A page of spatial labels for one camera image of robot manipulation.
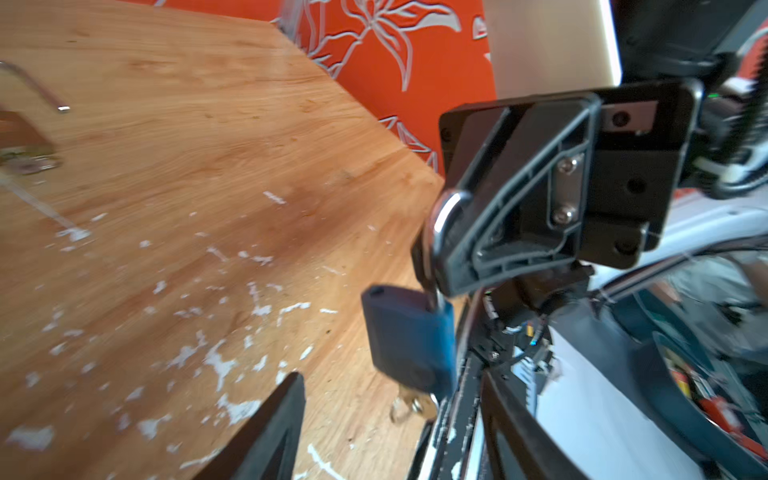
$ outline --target wooden tabletop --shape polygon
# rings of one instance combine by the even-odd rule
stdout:
[[[90,233],[0,187],[3,478],[192,478],[293,370],[296,474],[402,478],[359,294],[415,285],[437,176],[267,23],[7,0],[0,60],[71,106],[0,77],[63,161],[14,182]]]

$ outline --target black mounting plate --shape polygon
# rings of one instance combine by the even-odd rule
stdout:
[[[574,259],[633,266],[658,245],[702,95],[699,81],[676,79],[443,114],[445,188],[470,200],[444,227],[437,287],[456,296]],[[430,287],[420,236],[412,259]]]

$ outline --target metal hook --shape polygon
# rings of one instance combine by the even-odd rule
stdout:
[[[443,242],[445,241],[445,224],[448,222],[450,215],[455,211],[455,208],[471,197],[472,195],[465,190],[449,188],[432,205],[432,211],[429,213],[424,223],[424,230],[422,231],[424,275],[432,282],[435,280],[435,273],[432,271],[435,257],[440,254]],[[434,290],[429,291],[428,294],[430,309],[433,312],[443,310],[445,307],[445,297],[436,285]]]
[[[32,78],[26,71],[24,71],[23,68],[19,67],[16,64],[12,64],[7,61],[0,60],[0,68],[4,68],[6,70],[9,70],[17,76],[21,77],[21,79],[29,86],[32,90],[37,91],[41,97],[45,99],[53,108],[55,108],[57,111],[59,111],[62,114],[65,114],[69,111],[69,106],[66,105],[63,101],[61,101],[56,95],[52,94],[48,89],[40,85],[34,78]]]

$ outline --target padlock shackle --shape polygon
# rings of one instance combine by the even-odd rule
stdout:
[[[426,276],[430,289],[427,291],[429,298],[429,309],[432,312],[439,312],[445,308],[445,296],[435,282],[435,258],[440,254],[442,245],[445,242],[445,225],[456,207],[470,200],[472,195],[466,190],[458,188],[449,188],[444,190],[435,203],[432,205],[424,222],[422,229],[422,258],[424,262],[424,275]]]

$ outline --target metal rod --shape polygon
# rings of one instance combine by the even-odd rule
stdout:
[[[69,106],[66,105],[59,97],[52,94],[47,88],[39,84],[34,78],[32,78],[23,68],[16,64],[12,64],[8,61],[0,60],[0,68],[11,71],[19,76],[32,90],[37,91],[41,97],[45,99],[53,108],[62,114],[69,111]]]

